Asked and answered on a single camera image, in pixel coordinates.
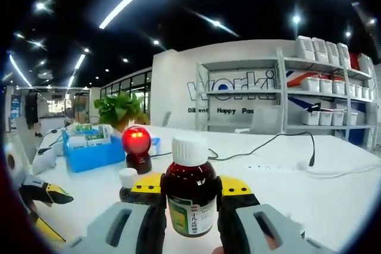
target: red light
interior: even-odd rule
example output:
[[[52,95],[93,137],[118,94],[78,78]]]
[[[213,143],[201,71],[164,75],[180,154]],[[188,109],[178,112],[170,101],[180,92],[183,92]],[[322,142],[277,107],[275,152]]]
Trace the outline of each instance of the red light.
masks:
[[[151,147],[151,136],[140,126],[132,126],[123,132],[121,141],[128,154],[144,155]]]

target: potted plant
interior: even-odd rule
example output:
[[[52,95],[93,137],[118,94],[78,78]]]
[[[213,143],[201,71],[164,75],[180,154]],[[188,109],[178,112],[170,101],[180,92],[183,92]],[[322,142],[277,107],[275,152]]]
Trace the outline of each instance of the potted plant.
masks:
[[[109,124],[120,133],[124,131],[130,121],[148,125],[148,116],[142,112],[140,105],[143,99],[132,97],[122,92],[116,96],[103,96],[94,101],[94,107],[99,111],[99,123]]]

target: white cable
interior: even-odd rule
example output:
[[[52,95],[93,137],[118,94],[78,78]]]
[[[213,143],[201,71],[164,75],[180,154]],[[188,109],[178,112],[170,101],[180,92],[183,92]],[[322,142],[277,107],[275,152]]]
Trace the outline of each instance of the white cable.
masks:
[[[356,168],[356,169],[345,171],[345,172],[324,173],[324,172],[311,171],[311,168],[308,167],[306,162],[298,162],[296,165],[296,168],[298,170],[310,176],[313,176],[315,178],[339,178],[345,175],[358,174],[358,173],[371,171],[373,169],[380,168],[380,167],[381,167],[381,164],[373,164],[373,165],[363,166],[361,168]]]

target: metal shelving unit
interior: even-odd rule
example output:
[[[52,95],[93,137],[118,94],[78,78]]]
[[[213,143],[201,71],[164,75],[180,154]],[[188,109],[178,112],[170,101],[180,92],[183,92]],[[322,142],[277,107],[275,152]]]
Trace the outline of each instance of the metal shelving unit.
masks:
[[[334,103],[335,101],[346,102],[346,109],[351,110],[352,102],[362,102],[366,103],[371,107],[373,102],[368,99],[358,99],[351,98],[349,94],[349,80],[356,79],[362,80],[365,87],[369,86],[369,81],[375,79],[374,74],[369,75],[362,71],[354,70],[351,68],[345,68],[343,66],[337,66],[332,64],[326,64],[318,61],[311,61],[307,59],[284,57],[282,49],[277,49],[276,57],[268,58],[257,58],[257,59],[246,59],[241,61],[225,61],[225,62],[209,62],[200,63],[196,68],[196,129],[203,130],[205,126],[225,126],[225,127],[236,127],[236,128],[250,128],[251,123],[234,123],[234,122],[224,122],[224,121],[214,121],[210,118],[210,97],[213,96],[227,96],[227,95],[276,95],[276,102],[279,105],[283,105],[283,132],[287,133],[295,130],[346,130],[345,139],[349,139],[349,131],[352,129],[367,129],[370,135],[374,138],[377,129],[376,120],[366,119],[366,123],[358,126],[349,125],[349,117],[347,117],[346,125],[343,126],[306,126],[306,125],[294,125],[288,124],[288,96],[306,96],[306,97],[316,97],[320,99],[331,99]],[[207,71],[207,80],[210,79],[211,73],[227,72],[227,71],[253,71],[260,69],[273,69],[275,75],[276,86],[274,89],[244,89],[244,90],[209,90],[211,87],[207,87],[208,90],[200,89],[200,72],[202,69]],[[336,95],[336,94],[324,94],[320,92],[309,92],[300,89],[292,89],[287,87],[286,71],[304,71],[304,72],[314,72],[329,74],[332,76],[341,76],[344,78],[346,95]],[[375,90],[375,98],[378,97],[377,91]],[[200,95],[206,95],[207,100],[207,120],[201,121],[199,117],[200,108]]]

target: black base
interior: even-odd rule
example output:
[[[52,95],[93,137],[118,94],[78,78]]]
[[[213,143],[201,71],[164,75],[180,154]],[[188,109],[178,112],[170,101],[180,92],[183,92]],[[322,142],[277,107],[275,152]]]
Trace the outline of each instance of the black base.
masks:
[[[134,168],[139,175],[146,174],[152,170],[151,157],[148,153],[143,156],[127,154],[126,163],[127,168]]]

